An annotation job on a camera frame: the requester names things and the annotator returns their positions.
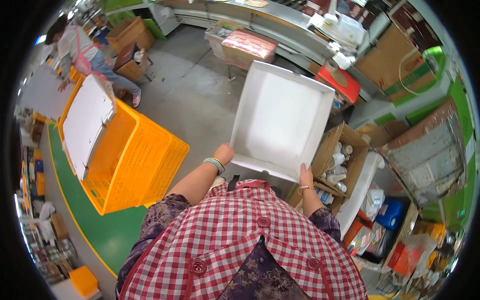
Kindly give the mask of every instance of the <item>jeans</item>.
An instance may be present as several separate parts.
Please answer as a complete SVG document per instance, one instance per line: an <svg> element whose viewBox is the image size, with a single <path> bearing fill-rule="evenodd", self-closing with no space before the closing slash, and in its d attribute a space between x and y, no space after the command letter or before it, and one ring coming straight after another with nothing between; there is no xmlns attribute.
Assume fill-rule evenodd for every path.
<svg viewBox="0 0 480 300"><path fill-rule="evenodd" d="M113 83L114 87L127 90L134 96L140 95L140 88L136 84L113 72L105 62L102 51L97 51L95 56L90 60L90 64L92 65L93 71L104 74L105 77Z"/></svg>

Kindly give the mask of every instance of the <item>hand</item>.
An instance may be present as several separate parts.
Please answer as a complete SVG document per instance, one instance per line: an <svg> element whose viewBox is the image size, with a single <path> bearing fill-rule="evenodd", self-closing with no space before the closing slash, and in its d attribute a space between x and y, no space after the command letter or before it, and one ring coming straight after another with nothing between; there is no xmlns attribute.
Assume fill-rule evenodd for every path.
<svg viewBox="0 0 480 300"><path fill-rule="evenodd" d="M300 166L300 186L311 186L313 187L313 175L312 167L310 166L307 170L305 164Z"/></svg>
<svg viewBox="0 0 480 300"><path fill-rule="evenodd" d="M68 85L68 82L62 81L57 91L63 92L63 90L67 87L67 85Z"/></svg>
<svg viewBox="0 0 480 300"><path fill-rule="evenodd" d="M225 143L215 151L213 157L226 166L232 160L234 154L235 152L230 148L230 143Z"/></svg>

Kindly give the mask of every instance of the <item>checkered shirt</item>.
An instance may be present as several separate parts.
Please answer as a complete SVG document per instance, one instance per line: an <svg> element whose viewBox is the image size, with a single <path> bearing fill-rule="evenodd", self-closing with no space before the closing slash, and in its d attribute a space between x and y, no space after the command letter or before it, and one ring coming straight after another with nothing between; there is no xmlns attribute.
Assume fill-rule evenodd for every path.
<svg viewBox="0 0 480 300"><path fill-rule="evenodd" d="M197 206L181 212L138 259L123 285L123 299L180 299L190 262L206 272L194 276L190 299L216 299L261 235L275 260L312 299L366 299L366 288L349 254L304 215L255 180L213 188ZM257 219L266 217L270 226ZM307 267L317 258L319 270Z"/></svg>

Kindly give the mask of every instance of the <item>woman's hair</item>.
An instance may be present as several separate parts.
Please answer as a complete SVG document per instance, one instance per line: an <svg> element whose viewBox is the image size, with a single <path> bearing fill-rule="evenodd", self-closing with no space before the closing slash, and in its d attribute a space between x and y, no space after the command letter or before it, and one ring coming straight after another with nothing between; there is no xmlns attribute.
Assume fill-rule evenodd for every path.
<svg viewBox="0 0 480 300"><path fill-rule="evenodd" d="M67 27L68 20L67 16L63 15L60 18L58 18L55 23L48 29L47 31L47 37L45 38L45 45L50 45L53 43L53 36L59 32L62 32L65 30L65 27Z"/></svg>

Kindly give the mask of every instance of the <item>gold bracelet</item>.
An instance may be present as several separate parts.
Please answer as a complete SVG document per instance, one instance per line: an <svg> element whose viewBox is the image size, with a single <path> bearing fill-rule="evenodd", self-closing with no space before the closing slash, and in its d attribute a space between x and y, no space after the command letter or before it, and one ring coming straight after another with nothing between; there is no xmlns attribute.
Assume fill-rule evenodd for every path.
<svg viewBox="0 0 480 300"><path fill-rule="evenodd" d="M297 189L297 193L299 193L300 195L303 195L303 191L306 190L306 189L312 189L312 190L315 190L313 187L311 187L310 185L304 185L304 186L300 186L298 189Z"/></svg>
<svg viewBox="0 0 480 300"><path fill-rule="evenodd" d="M223 167L223 170L225 170L225 166L222 164L222 162L221 162L221 161L219 161L219 160L218 160L218 159L216 159L215 157L211 157L211 159L214 159L214 160L218 161L218 163L222 165L222 167Z"/></svg>

